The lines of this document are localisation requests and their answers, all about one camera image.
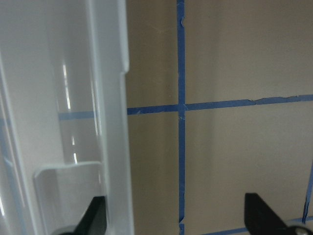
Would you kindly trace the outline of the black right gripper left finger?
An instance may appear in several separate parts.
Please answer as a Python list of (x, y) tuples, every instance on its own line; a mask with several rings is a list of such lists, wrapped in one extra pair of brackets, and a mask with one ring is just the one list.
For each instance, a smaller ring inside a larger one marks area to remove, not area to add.
[(76, 226), (74, 235), (104, 235), (107, 230), (106, 198), (94, 197)]

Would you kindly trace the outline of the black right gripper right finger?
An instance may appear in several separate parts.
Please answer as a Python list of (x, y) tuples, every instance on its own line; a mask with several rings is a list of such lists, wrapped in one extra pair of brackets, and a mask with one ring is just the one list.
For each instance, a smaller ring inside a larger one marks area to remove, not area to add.
[(244, 223), (251, 235), (286, 235), (287, 225), (257, 193), (246, 193)]

